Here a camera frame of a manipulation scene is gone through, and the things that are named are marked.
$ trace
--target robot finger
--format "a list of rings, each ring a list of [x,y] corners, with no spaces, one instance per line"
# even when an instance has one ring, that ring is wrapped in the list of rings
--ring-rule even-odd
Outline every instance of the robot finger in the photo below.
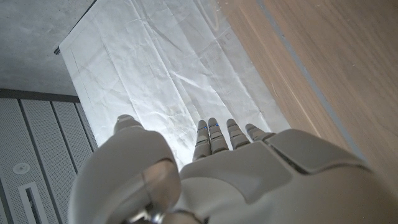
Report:
[[[200,120],[198,122],[198,137],[193,153],[192,162],[211,155],[210,137],[207,129],[206,121]]]
[[[273,137],[275,135],[275,133],[266,133],[253,124],[247,124],[246,131],[253,141],[264,141],[267,138]]]
[[[217,120],[215,118],[209,119],[209,134],[210,134],[210,146],[213,154],[221,152],[224,150],[229,150],[226,144],[223,133],[218,126]]]
[[[228,128],[229,137],[231,138],[231,144],[234,150],[250,143],[250,141],[243,134],[243,132],[236,124],[234,119],[227,120],[226,125]]]

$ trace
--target metal component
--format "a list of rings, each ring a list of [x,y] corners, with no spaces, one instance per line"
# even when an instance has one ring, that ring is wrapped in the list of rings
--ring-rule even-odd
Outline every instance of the metal component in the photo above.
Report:
[[[12,168],[12,171],[14,171],[15,174],[19,175],[26,174],[30,171],[30,165],[25,162],[21,162],[15,165],[14,168]]]

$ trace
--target perforated panel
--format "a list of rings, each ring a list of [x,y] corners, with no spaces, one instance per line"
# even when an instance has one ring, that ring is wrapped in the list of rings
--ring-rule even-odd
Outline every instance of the perforated panel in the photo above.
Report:
[[[83,110],[83,107],[81,106],[80,103],[75,103],[75,104],[76,104],[77,112],[79,113],[79,116],[81,118],[81,122],[83,123],[83,126],[86,130],[88,140],[91,144],[91,147],[93,148],[93,151],[95,151],[98,149],[98,145],[97,145],[97,142],[95,141],[94,134],[91,131],[90,124],[88,123],[85,111]]]
[[[0,178],[12,219],[27,223],[18,186],[36,182],[49,222],[58,223],[18,101],[0,99],[0,105]],[[21,162],[29,164],[30,171],[15,174],[12,169]]]
[[[8,224],[6,213],[4,212],[1,199],[0,199],[0,224]]]
[[[73,103],[53,102],[53,107],[68,143],[72,159],[79,171],[91,156],[92,151],[75,105]]]
[[[69,194],[76,173],[51,104],[48,101],[22,100],[22,105],[62,222],[67,223]]]

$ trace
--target crumpled paper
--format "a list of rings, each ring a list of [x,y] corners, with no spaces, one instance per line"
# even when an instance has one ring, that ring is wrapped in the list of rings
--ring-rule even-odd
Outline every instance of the crumpled paper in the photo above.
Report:
[[[290,128],[219,6],[205,0],[98,0],[60,44],[98,145],[116,118],[160,132],[181,169],[196,124]]]

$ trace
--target vent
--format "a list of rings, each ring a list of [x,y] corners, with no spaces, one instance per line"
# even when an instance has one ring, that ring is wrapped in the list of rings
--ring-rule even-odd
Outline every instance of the vent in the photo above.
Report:
[[[35,182],[18,187],[22,204],[29,224],[48,224],[47,216],[44,212],[42,199]]]

